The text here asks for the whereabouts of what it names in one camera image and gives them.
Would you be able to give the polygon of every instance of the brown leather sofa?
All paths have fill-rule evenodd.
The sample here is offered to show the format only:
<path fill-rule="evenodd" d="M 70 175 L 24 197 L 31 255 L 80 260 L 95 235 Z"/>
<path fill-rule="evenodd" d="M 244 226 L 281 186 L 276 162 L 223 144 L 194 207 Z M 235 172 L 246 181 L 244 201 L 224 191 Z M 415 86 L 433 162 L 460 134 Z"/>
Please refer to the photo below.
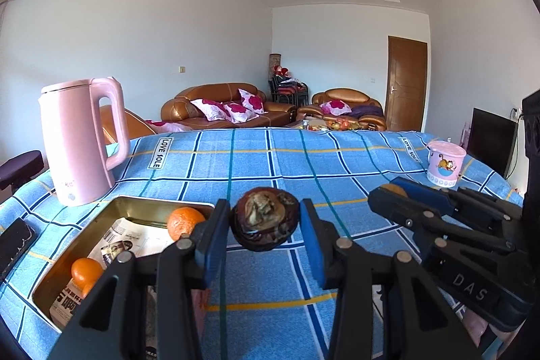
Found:
<path fill-rule="evenodd" d="M 128 124 L 128 136 L 130 139 L 137 139 L 138 137 L 155 135 L 156 132 L 144 121 L 141 117 L 135 113 L 125 109 L 126 123 Z M 114 129 L 114 121 L 112 119 L 112 107 L 111 105 L 101 106 L 99 108 L 99 116 L 102 120 L 103 136 L 107 144 L 114 144 L 118 142 L 118 136 Z"/>
<path fill-rule="evenodd" d="M 382 108 L 379 101 L 370 98 L 364 92 L 346 87 L 338 87 L 315 94 L 312 98 L 312 105 L 303 106 L 298 109 L 298 112 L 296 113 L 296 121 L 302 120 L 306 116 L 316 116 L 327 121 L 333 121 L 336 118 L 344 118 L 350 121 L 358 121 L 360 127 L 364 130 L 375 130 L 379 132 L 384 132 L 386 130 L 386 119 L 380 116 L 365 115 L 356 119 L 347 115 L 324 115 L 319 105 L 331 100 L 341 100 L 348 104 L 351 108 L 360 105 L 372 105 Z"/>
<path fill-rule="evenodd" d="M 230 121 L 209 121 L 203 113 L 191 104 L 190 101 L 198 99 L 213 100 L 222 103 L 236 102 L 241 104 L 238 89 L 243 89 L 261 97 L 264 110 L 267 113 L 257 118 L 233 124 Z M 296 107 L 290 104 L 266 101 L 266 95 L 253 84 L 247 83 L 219 83 L 203 84 L 183 90 L 173 99 L 167 101 L 161 108 L 161 120 L 179 122 L 195 130 L 210 128 L 234 127 L 282 127 L 292 121 Z"/>

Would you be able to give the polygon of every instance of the stool seat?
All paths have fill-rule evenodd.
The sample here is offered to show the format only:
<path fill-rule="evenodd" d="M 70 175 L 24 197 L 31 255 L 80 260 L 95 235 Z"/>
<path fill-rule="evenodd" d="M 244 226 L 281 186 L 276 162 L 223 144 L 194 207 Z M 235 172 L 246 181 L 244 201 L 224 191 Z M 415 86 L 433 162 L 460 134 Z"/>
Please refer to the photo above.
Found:
<path fill-rule="evenodd" d="M 30 182 L 33 176 L 43 169 L 41 151 L 33 150 L 20 154 L 0 165 L 0 190 L 12 186 L 14 193 L 22 185 Z"/>

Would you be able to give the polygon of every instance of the black phone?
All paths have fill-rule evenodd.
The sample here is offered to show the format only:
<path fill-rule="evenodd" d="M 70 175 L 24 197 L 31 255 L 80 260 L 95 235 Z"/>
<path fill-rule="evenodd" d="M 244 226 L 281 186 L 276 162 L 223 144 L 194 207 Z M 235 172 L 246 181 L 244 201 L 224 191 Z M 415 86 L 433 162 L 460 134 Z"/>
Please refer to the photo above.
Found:
<path fill-rule="evenodd" d="M 36 240 L 36 233 L 22 219 L 15 220 L 0 235 L 0 282 Z"/>

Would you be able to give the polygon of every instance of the television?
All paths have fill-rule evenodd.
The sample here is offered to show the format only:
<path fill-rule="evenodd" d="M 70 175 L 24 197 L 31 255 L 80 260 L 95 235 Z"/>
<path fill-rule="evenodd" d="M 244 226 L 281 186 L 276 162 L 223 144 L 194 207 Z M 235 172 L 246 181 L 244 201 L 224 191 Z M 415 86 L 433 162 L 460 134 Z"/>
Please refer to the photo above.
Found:
<path fill-rule="evenodd" d="M 517 123 L 502 116 L 474 109 L 467 153 L 508 177 L 517 139 Z"/>

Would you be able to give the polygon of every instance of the dark round vegetable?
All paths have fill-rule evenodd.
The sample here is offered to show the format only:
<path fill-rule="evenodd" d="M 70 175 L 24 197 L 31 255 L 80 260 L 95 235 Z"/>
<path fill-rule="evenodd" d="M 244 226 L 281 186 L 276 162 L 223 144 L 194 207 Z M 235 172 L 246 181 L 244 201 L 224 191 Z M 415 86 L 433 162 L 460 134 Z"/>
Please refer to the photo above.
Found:
<path fill-rule="evenodd" d="M 233 210 L 231 230 L 248 250 L 264 252 L 287 241 L 300 216 L 295 196 L 276 188 L 247 191 Z"/>

